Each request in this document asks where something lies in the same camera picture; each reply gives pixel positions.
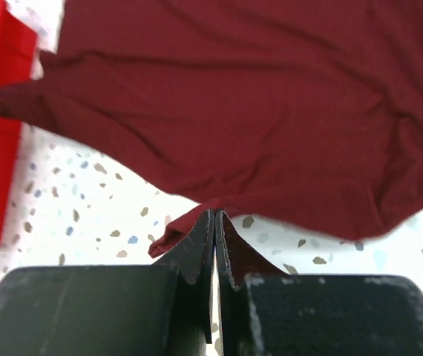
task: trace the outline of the red cloth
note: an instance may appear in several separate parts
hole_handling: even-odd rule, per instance
[[[423,0],[68,0],[45,77],[0,115],[167,193],[344,239],[423,208]]]

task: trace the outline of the speckled tabletop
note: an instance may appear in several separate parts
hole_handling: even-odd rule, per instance
[[[59,1],[45,4],[48,10],[42,12],[36,0],[28,2],[38,18],[52,8],[58,18]],[[45,23],[43,31],[56,32],[58,20]],[[44,40],[45,47],[54,46],[54,39]],[[20,266],[151,263],[151,242],[169,221],[194,206],[164,194],[104,154],[24,126],[0,248],[0,280]],[[235,218],[234,224],[248,243],[290,274],[399,274],[423,291],[423,211],[391,234],[362,243],[255,216]],[[214,345],[208,356],[220,350],[217,317],[215,300]]]

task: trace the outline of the black object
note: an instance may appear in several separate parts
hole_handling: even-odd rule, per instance
[[[423,294],[395,276],[289,276],[204,212],[152,266],[21,268],[0,283],[0,356],[423,356]]]

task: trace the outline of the folded cloth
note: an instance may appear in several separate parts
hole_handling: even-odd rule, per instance
[[[68,0],[45,76],[0,115],[207,208],[340,238],[423,208],[423,0]]]

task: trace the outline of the terrazzo surface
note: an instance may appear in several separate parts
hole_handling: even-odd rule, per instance
[[[56,17],[61,13],[57,1],[45,2],[49,10],[38,10],[34,0],[29,4],[36,21],[52,8]],[[54,47],[48,36],[58,22],[45,23],[39,26],[43,45]],[[0,248],[0,280],[21,266],[149,264],[151,242],[195,205],[164,194],[104,154],[25,125]],[[398,274],[423,291],[423,211],[386,237],[361,243],[257,216],[233,222],[248,243],[290,274]],[[216,298],[213,317],[208,356],[221,349]]]

